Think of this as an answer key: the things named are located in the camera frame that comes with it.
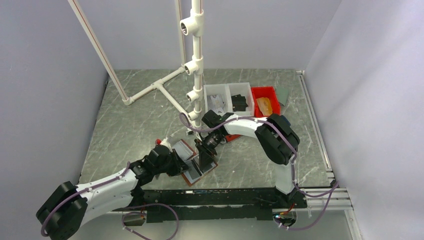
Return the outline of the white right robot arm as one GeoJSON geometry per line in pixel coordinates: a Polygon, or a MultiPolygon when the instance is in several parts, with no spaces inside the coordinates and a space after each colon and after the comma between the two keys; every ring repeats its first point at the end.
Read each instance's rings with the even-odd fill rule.
{"type": "Polygon", "coordinates": [[[217,155],[216,147],[229,135],[240,135],[257,139],[270,161],[275,163],[276,203],[287,208],[295,201],[295,176],[293,161],[298,155],[300,138],[291,128],[290,122],[276,113],[268,117],[240,116],[233,112],[218,115],[209,110],[202,117],[207,126],[207,136],[196,140],[199,152],[199,168],[203,170],[217,155]]]}

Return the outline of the brown leather card holder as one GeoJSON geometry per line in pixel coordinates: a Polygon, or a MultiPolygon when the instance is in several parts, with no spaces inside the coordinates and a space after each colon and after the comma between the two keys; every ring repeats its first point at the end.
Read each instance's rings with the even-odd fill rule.
{"type": "Polygon", "coordinates": [[[218,164],[213,161],[212,163],[208,164],[204,170],[201,170],[197,163],[198,159],[198,155],[195,155],[183,161],[188,166],[188,170],[182,172],[182,177],[189,187],[199,182],[203,177],[205,177],[218,166],[218,164]]]}

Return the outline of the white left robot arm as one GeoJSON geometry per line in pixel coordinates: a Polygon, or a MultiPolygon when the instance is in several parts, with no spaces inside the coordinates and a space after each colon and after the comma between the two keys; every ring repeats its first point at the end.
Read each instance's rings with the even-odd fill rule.
{"type": "Polygon", "coordinates": [[[142,186],[160,174],[170,177],[189,169],[177,151],[157,144],[142,159],[128,162],[117,173],[89,183],[60,184],[36,212],[40,233],[52,240],[67,240],[87,222],[112,210],[139,209],[142,186]]]}

